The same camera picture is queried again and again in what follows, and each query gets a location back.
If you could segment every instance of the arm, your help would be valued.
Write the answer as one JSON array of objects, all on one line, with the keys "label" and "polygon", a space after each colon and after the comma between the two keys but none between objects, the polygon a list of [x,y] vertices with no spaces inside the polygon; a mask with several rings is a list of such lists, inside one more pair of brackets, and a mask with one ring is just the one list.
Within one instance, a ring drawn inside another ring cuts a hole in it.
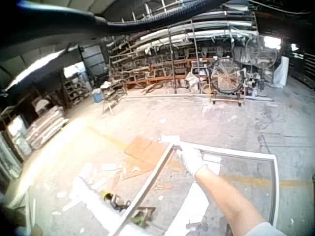
[{"label": "arm", "polygon": [[199,169],[195,177],[212,195],[235,236],[243,236],[256,225],[266,222],[249,200],[208,167]]},{"label": "arm", "polygon": [[184,167],[212,195],[235,236],[244,236],[255,226],[266,222],[236,188],[208,169],[199,150],[189,147],[182,147],[182,150],[177,154]]}]

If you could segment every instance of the wooden board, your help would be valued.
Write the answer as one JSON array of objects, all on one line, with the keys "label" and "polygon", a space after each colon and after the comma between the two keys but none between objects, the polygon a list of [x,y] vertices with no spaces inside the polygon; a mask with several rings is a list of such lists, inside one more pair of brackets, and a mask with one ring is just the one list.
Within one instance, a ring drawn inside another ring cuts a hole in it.
[{"label": "wooden board", "polygon": [[165,153],[167,146],[166,143],[151,142],[139,159],[156,166]]},{"label": "wooden board", "polygon": [[135,137],[135,139],[125,148],[124,153],[139,159],[142,156],[145,149],[150,145],[152,141],[143,137]]}]

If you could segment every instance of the white glove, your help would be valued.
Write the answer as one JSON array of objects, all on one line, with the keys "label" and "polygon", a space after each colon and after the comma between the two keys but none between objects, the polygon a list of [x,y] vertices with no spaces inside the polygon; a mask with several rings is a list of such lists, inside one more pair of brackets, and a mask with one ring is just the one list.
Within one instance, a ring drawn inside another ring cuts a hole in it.
[{"label": "white glove", "polygon": [[182,147],[183,151],[177,150],[176,153],[180,157],[183,166],[193,176],[197,171],[206,164],[202,161],[202,156],[199,150],[191,147]]}]

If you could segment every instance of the forearm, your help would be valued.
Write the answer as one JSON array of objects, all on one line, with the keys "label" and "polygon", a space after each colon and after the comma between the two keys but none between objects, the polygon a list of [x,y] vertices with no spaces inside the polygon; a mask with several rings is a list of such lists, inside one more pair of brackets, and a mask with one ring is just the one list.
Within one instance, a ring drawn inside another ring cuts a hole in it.
[{"label": "forearm", "polygon": [[249,200],[206,166],[196,173],[196,179],[210,192],[235,236],[243,236],[256,225],[265,222]]}]

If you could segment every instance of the sleeve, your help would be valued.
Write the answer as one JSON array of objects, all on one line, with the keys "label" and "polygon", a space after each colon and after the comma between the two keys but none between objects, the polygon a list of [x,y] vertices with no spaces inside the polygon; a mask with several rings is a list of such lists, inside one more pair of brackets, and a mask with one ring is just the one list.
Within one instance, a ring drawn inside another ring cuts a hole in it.
[{"label": "sleeve", "polygon": [[286,234],[272,227],[270,223],[264,222],[256,225],[250,231],[248,231],[245,236],[286,236]]}]

